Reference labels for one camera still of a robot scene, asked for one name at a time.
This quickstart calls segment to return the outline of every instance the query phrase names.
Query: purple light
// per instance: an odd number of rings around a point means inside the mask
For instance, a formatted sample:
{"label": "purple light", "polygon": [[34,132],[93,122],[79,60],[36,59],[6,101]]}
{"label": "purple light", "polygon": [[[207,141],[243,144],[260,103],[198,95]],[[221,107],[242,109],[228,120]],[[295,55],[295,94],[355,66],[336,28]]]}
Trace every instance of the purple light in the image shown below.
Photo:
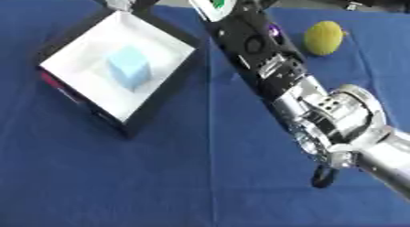
{"label": "purple light", "polygon": [[269,35],[272,37],[277,37],[280,35],[280,29],[277,25],[275,24],[270,24],[269,25]]}

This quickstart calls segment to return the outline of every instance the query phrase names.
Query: table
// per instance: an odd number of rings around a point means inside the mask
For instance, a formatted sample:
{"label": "table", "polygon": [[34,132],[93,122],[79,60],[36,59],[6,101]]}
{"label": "table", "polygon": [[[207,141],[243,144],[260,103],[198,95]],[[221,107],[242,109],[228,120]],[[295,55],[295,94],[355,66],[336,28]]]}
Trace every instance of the table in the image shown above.
{"label": "table", "polygon": [[[313,189],[300,153],[210,42],[191,9],[155,13],[201,39],[203,59],[133,140],[92,124],[41,82],[33,57],[97,10],[89,1],[0,0],[0,226],[382,226],[410,205],[357,170]],[[307,67],[328,88],[375,93],[410,131],[410,18],[305,9],[269,13],[300,45],[318,22],[350,35]]]}

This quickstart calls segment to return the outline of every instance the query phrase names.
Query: robotic hand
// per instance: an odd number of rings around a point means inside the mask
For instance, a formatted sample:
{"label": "robotic hand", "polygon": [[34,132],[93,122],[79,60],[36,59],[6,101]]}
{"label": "robotic hand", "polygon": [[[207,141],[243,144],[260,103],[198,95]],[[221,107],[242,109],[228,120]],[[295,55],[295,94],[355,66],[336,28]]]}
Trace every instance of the robotic hand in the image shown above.
{"label": "robotic hand", "polygon": [[[157,0],[96,1],[132,11]],[[314,187],[325,188],[340,169],[357,167],[410,199],[410,135],[386,124],[374,96],[349,84],[324,90],[284,31],[254,0],[188,1],[270,113],[318,163]]]}

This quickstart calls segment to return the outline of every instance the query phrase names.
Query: black cable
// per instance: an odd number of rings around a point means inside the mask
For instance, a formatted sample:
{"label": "black cable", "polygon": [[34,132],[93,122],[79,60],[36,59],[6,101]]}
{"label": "black cable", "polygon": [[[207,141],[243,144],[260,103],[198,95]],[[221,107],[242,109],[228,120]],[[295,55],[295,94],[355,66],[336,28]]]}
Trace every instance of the black cable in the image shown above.
{"label": "black cable", "polygon": [[313,174],[311,184],[314,188],[327,188],[335,181],[338,174],[339,171],[335,168],[325,168],[324,166],[319,165]]}

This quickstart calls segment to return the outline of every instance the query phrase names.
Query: red label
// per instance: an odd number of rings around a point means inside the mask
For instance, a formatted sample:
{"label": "red label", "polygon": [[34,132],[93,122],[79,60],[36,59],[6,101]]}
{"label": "red label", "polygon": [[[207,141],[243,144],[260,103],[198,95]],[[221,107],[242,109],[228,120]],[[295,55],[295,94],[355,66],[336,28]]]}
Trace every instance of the red label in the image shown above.
{"label": "red label", "polygon": [[62,86],[50,75],[48,75],[45,71],[41,72],[41,79],[45,81],[47,84],[51,85],[54,88],[61,88]]}

